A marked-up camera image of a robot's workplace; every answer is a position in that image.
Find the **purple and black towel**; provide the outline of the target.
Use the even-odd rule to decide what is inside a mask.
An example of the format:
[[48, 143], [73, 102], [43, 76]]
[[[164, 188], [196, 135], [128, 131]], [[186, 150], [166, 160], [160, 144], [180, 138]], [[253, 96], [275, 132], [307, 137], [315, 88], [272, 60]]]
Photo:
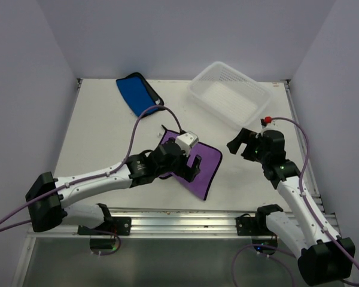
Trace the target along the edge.
[[166, 180], [168, 178], [174, 178], [198, 199], [205, 201], [214, 177], [222, 162], [223, 155], [220, 150], [213, 146], [198, 141], [191, 149], [190, 158], [187, 163], [188, 166], [191, 167], [197, 155], [201, 157], [199, 166], [200, 172], [192, 182], [187, 182], [185, 179], [180, 178], [174, 173], [165, 173], [160, 176], [159, 179]]

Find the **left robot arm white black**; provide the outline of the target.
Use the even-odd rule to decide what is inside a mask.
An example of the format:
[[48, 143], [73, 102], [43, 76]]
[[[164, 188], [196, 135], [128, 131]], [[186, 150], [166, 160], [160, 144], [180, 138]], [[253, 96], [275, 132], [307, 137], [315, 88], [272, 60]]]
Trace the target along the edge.
[[54, 178], [50, 172], [39, 175], [25, 195], [34, 232], [73, 224], [101, 235], [109, 233], [112, 219], [108, 207], [101, 203], [83, 206], [80, 201], [108, 191], [147, 185], [166, 173], [193, 182], [202, 158], [197, 155], [191, 166], [187, 163], [197, 143], [195, 136], [186, 133], [161, 143], [149, 154], [130, 155], [119, 166], [65, 178]]

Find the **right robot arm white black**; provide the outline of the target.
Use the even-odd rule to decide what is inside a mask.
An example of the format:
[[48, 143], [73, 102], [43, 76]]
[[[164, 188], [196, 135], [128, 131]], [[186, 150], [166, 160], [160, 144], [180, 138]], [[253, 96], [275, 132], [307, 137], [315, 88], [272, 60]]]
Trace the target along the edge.
[[348, 278], [355, 245], [349, 237], [341, 237], [314, 202], [300, 170], [287, 159], [284, 135], [273, 129], [256, 133], [243, 128], [227, 147], [236, 154], [242, 144], [246, 147], [241, 157], [261, 164], [264, 177], [287, 202], [297, 221], [290, 222], [276, 204], [262, 206], [255, 215], [257, 232], [272, 232], [282, 239], [309, 286]]

